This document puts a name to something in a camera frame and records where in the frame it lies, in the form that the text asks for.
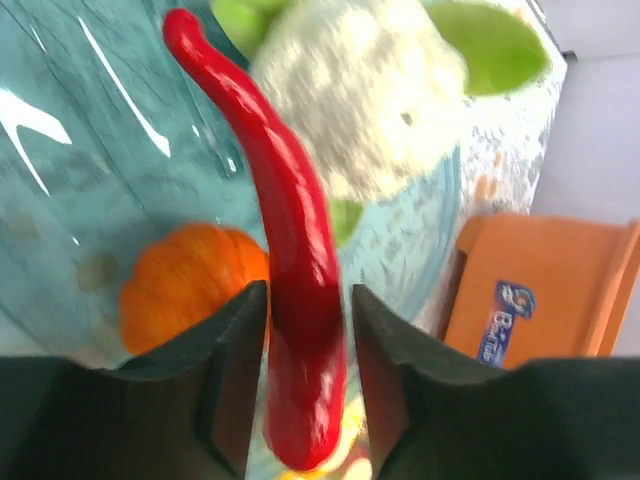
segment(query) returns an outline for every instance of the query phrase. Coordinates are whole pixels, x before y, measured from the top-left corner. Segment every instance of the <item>red chili pepper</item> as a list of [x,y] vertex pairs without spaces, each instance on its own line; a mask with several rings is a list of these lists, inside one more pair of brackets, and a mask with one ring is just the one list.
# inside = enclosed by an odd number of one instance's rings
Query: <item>red chili pepper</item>
[[309,158],[251,78],[169,12],[169,51],[215,103],[247,155],[270,250],[273,330],[264,432],[290,469],[326,460],[340,437],[346,344],[327,200]]

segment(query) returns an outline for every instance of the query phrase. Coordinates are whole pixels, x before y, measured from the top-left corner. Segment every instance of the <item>logo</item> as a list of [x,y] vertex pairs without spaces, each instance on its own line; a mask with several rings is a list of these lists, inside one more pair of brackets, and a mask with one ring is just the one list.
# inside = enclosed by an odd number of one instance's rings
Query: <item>logo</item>
[[502,367],[518,317],[529,320],[536,308],[531,290],[521,285],[498,282],[482,337],[477,360],[493,367]]

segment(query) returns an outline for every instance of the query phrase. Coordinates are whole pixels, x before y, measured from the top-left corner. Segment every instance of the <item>glass bowl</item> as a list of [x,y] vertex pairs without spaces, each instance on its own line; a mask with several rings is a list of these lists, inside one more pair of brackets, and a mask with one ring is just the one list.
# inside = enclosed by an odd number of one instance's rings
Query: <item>glass bowl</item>
[[[266,248],[237,139],[164,48],[162,18],[176,6],[246,68],[202,0],[16,1],[0,16],[12,46],[0,53],[0,355],[117,368],[130,358],[118,293],[145,246],[207,221]],[[418,315],[452,244],[459,157],[369,205],[339,252],[350,338],[354,283],[408,321]],[[274,478],[281,466],[255,437],[249,478]]]

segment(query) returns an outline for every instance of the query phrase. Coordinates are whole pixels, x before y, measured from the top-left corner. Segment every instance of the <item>speckled countertop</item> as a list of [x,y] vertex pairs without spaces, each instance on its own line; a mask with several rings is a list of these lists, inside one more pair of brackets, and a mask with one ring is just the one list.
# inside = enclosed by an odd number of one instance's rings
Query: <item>speckled countertop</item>
[[[567,72],[562,55],[527,0],[493,0],[520,15],[540,35],[549,71],[507,96],[467,99],[468,134],[461,139],[461,202],[457,232],[469,217],[496,211],[528,212],[540,178],[556,107]],[[456,291],[455,249],[417,325],[439,336]]]

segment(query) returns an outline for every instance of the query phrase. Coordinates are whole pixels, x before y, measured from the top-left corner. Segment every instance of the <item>orange container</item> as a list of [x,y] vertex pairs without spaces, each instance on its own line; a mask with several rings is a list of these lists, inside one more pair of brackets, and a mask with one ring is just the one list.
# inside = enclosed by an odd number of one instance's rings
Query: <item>orange container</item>
[[474,217],[445,343],[483,363],[610,355],[640,268],[640,222]]

